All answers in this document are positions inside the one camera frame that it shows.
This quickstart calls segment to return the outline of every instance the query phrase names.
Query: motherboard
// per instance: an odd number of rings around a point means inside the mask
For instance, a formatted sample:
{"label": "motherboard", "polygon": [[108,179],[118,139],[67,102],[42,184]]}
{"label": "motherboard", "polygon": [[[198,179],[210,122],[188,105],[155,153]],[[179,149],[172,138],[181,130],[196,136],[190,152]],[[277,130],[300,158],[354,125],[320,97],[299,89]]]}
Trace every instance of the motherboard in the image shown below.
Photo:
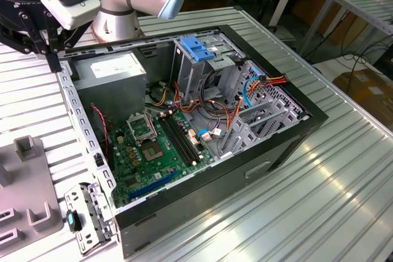
{"label": "motherboard", "polygon": [[[167,183],[180,179],[213,162],[204,142],[191,140],[193,126],[176,112],[170,117],[138,119],[109,133],[114,143],[113,176],[117,186],[112,193],[115,206],[122,207]],[[155,139],[135,139],[150,131]]]}

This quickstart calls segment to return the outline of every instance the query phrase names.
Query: open computer tower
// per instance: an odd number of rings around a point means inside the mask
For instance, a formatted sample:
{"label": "open computer tower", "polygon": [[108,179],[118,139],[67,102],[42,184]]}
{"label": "open computer tower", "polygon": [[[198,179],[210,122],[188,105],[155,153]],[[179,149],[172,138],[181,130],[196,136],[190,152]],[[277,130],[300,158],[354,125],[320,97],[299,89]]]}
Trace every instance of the open computer tower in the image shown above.
{"label": "open computer tower", "polygon": [[68,51],[93,177],[66,193],[83,255],[128,257],[276,169],[327,116],[229,26]]}

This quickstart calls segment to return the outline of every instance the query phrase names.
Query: white device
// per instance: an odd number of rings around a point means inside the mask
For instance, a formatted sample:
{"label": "white device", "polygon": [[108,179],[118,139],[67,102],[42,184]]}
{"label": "white device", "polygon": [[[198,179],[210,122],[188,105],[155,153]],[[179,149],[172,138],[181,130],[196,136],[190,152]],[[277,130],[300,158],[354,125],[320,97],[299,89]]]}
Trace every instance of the white device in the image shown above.
{"label": "white device", "polygon": [[99,0],[82,1],[73,6],[64,6],[59,0],[41,0],[41,3],[67,30],[76,29],[93,21],[101,8]]}

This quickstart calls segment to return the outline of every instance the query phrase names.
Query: metal rack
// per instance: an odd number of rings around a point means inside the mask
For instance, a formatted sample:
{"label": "metal rack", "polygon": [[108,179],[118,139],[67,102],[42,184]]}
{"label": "metal rack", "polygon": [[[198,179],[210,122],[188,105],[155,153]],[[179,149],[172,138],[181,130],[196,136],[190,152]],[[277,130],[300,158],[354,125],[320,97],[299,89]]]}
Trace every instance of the metal rack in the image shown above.
{"label": "metal rack", "polygon": [[372,30],[371,33],[365,38],[367,42],[376,33],[377,29],[386,33],[387,35],[393,34],[393,0],[326,0],[321,11],[314,20],[314,23],[308,30],[302,45],[300,46],[298,51],[299,55],[304,54],[311,39],[315,35],[325,16],[329,12],[329,9],[334,3],[338,3],[343,8],[338,14],[338,17],[332,21],[332,24],[329,26],[326,34],[337,25],[340,18],[343,17],[347,10],[375,27],[374,30]]}
{"label": "metal rack", "polygon": [[[194,218],[128,261],[378,260],[393,249],[393,134],[328,83],[247,13],[234,8],[181,13],[175,20],[139,19],[148,36],[206,25],[231,25],[310,100],[328,121],[286,164]],[[90,33],[81,44],[94,43]],[[83,150],[56,76],[45,61],[0,46],[0,117],[15,122],[0,144],[30,134],[45,148],[63,213],[63,195],[88,182]],[[3,261],[82,257],[66,225]],[[121,261],[115,241],[91,261]]]}

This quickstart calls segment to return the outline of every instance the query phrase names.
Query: cardboard box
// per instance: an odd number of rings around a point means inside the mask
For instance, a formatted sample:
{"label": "cardboard box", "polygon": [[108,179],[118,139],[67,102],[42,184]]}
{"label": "cardboard box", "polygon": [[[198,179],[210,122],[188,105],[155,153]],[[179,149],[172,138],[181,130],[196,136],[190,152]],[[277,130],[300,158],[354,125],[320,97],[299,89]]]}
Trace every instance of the cardboard box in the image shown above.
{"label": "cardboard box", "polygon": [[[345,72],[334,79],[339,89],[346,91],[351,73]],[[393,131],[393,82],[366,69],[354,71],[348,96],[373,117]]]}

